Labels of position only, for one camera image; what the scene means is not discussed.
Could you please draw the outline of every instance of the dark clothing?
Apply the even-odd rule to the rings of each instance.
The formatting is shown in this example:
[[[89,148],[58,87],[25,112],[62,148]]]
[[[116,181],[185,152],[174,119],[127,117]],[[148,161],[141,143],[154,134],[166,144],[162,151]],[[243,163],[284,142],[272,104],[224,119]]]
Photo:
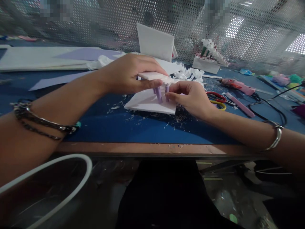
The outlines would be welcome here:
[[[242,228],[222,217],[195,160],[142,161],[121,200],[116,229]]]

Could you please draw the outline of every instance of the hand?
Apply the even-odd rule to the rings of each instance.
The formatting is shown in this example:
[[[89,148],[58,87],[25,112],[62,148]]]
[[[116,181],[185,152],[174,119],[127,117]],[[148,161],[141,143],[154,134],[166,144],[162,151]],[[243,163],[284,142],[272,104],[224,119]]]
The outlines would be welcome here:
[[[172,84],[169,91],[165,94],[167,98],[180,103],[190,114],[199,119],[205,121],[218,111],[211,104],[203,86],[198,82],[179,81]]]
[[[154,58],[136,54],[124,55],[96,71],[105,93],[133,94],[162,85],[161,80],[136,80],[142,72],[167,75]]]

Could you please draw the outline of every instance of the pink glue gun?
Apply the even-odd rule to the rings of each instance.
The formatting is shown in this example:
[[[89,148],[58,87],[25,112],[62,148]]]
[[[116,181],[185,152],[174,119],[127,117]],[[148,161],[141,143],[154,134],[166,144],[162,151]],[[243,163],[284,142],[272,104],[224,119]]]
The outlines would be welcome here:
[[[223,85],[238,89],[249,96],[251,96],[255,92],[255,90],[253,88],[250,88],[247,85],[245,85],[244,83],[236,81],[236,80],[226,78],[226,79],[220,79],[219,81]]]

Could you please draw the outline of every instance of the black cable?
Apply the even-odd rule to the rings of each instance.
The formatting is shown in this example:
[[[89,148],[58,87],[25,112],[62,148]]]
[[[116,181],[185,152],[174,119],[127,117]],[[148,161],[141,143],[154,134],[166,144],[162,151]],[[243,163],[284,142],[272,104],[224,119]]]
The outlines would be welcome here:
[[[275,97],[273,97],[273,98],[271,98],[271,99],[269,99],[269,100],[272,100],[272,99],[274,99],[274,98],[280,96],[281,94],[284,94],[284,93],[286,93],[286,92],[288,92],[288,91],[290,91],[290,90],[292,90],[292,89],[295,89],[296,87],[301,87],[302,85],[303,85],[303,84],[298,85],[298,86],[295,86],[295,87],[292,87],[292,88],[289,88],[288,90],[279,93],[278,95],[276,95]]]
[[[278,96],[280,96],[280,95],[282,95],[282,94],[284,94],[284,93],[286,93],[286,92],[288,92],[288,91],[290,91],[290,90],[292,90],[292,89],[294,89],[294,88],[296,88],[296,87],[305,87],[305,81],[303,81],[303,82],[301,83],[301,85],[298,85],[298,86],[289,88],[289,89],[287,89],[286,91],[283,91],[283,92],[279,93],[278,95],[276,95],[276,96],[274,96],[273,98],[268,99],[268,100],[262,99],[257,93],[253,93],[253,95],[251,95],[251,97],[252,97],[253,99],[255,99],[255,100],[257,101],[257,103],[249,104],[248,107],[249,107],[249,109],[250,109],[255,115],[257,115],[257,116],[260,117],[261,119],[267,121],[267,120],[268,120],[267,118],[265,118],[264,116],[258,114],[257,112],[255,112],[255,111],[251,108],[251,106],[253,106],[253,105],[261,104],[261,103],[263,103],[263,102],[267,103],[270,107],[272,107],[275,111],[277,111],[277,112],[280,114],[282,126],[284,127],[284,126],[287,124],[287,117],[286,117],[286,115],[285,115],[283,112],[281,112],[279,109],[277,109],[275,106],[273,106],[272,104],[270,104],[268,101],[273,100],[273,99],[275,99],[276,97],[278,97]]]
[[[257,93],[254,93],[252,96],[252,98],[254,98],[256,101],[258,101],[257,103],[253,103],[253,104],[249,104],[248,107],[249,109],[255,114],[257,115],[258,117],[260,117],[261,119],[267,121],[268,119],[265,118],[264,116],[260,115],[259,113],[255,112],[251,106],[254,106],[254,105],[258,105],[258,104],[261,104],[263,102],[267,103],[270,107],[272,107],[276,112],[278,112],[280,114],[280,117],[281,117],[281,122],[282,122],[282,126],[284,127],[285,125],[287,125],[287,117],[286,115],[281,112],[279,109],[277,109],[275,106],[273,106],[272,104],[270,104],[268,101],[269,100],[265,100],[265,99],[262,99]]]

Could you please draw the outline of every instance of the blue table surface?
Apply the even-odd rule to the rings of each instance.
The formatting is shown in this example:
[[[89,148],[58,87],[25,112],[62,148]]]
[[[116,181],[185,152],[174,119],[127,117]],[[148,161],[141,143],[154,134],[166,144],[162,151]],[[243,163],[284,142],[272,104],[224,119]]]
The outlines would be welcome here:
[[[36,99],[37,96],[46,94],[50,88],[37,91],[28,91],[40,79],[79,73],[81,71],[40,71],[40,72],[13,72],[0,74],[0,80],[11,79],[10,84],[0,85],[0,114],[12,110],[9,103],[18,99]],[[276,95],[276,91],[253,76],[244,76],[226,68],[219,70],[218,76],[233,78],[261,90],[269,91]],[[255,102],[240,91],[232,90],[220,85],[215,79],[204,78],[208,91],[217,93],[230,92],[244,105]],[[260,97],[269,99],[272,96],[257,92]],[[177,107],[176,115],[130,111],[124,105],[133,95],[109,94],[98,100],[80,119],[82,127],[73,135],[65,138],[70,142],[144,142],[144,143],[181,143],[181,144],[240,144],[226,134],[220,132],[201,121],[196,120],[182,107]],[[305,134],[305,120],[291,111],[291,106],[297,105],[281,97],[271,103],[280,109],[286,116],[287,128]],[[254,106],[254,110],[262,116],[281,123],[280,115],[265,104]],[[246,117],[238,109],[227,106],[226,112]]]

